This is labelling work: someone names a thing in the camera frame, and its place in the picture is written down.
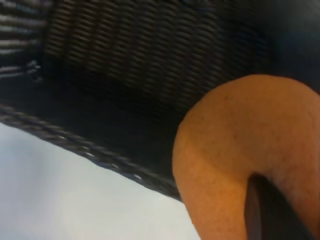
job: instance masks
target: woven wicker texture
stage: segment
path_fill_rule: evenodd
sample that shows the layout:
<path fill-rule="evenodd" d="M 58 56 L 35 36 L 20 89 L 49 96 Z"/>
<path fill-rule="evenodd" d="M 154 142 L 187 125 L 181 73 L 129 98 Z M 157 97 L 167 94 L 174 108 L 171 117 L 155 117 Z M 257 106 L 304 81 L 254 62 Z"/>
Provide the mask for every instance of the woven wicker texture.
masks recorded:
<path fill-rule="evenodd" d="M 50 8 L 38 7 L 43 24 Z M 0 121 L 179 199 L 179 121 L 209 90 L 268 65 L 255 20 L 253 0 L 56 0 L 45 34 L 36 29 L 41 54 L 10 55 L 24 72 L 0 82 Z"/>
<path fill-rule="evenodd" d="M 0 68 L 14 72 L 41 50 L 51 0 L 0 1 Z"/>
<path fill-rule="evenodd" d="M 185 113 L 209 90 L 268 61 L 251 0 L 190 2 L 58 0 L 45 41 L 45 53 L 58 58 L 51 71 L 103 98 L 108 81 L 121 83 L 159 100 L 149 109 L 163 115 L 168 106 Z"/>

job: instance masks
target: white table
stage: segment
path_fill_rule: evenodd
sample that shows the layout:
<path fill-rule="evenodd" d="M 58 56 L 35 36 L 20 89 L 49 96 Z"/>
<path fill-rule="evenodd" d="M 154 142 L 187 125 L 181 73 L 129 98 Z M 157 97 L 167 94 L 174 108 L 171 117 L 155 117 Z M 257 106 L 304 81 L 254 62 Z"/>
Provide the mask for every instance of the white table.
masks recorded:
<path fill-rule="evenodd" d="M 0 124 L 1 240 L 199 240 L 185 206 Z"/>

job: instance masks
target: wicker chair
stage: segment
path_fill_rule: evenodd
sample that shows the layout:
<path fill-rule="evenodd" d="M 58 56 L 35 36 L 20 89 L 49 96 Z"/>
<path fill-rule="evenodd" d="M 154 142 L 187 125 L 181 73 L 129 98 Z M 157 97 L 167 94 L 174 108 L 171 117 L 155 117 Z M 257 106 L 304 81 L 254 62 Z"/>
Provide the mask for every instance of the wicker chair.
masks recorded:
<path fill-rule="evenodd" d="M 0 121 L 179 199 L 172 146 L 193 104 L 253 73 L 303 79 L 281 65 L 285 47 L 259 9 L 254 0 L 2 0 Z"/>

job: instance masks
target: black wicker chair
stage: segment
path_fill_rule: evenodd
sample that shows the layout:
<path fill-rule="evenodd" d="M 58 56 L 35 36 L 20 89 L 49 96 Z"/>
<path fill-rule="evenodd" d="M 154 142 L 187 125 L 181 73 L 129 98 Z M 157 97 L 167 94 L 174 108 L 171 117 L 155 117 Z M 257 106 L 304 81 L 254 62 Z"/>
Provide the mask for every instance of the black wicker chair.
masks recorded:
<path fill-rule="evenodd" d="M 0 121 L 179 199 L 173 141 L 205 93 L 253 73 L 318 89 L 316 71 L 305 78 L 282 64 L 282 31 L 261 9 L 254 0 L 0 1 Z"/>

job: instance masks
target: white surface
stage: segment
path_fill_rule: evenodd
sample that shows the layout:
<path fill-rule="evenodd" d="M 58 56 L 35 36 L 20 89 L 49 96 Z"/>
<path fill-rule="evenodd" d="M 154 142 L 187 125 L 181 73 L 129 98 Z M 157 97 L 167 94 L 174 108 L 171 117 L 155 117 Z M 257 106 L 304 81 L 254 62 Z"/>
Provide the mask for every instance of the white surface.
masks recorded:
<path fill-rule="evenodd" d="M 1 240 L 199 240 L 185 206 L 0 124 Z"/>

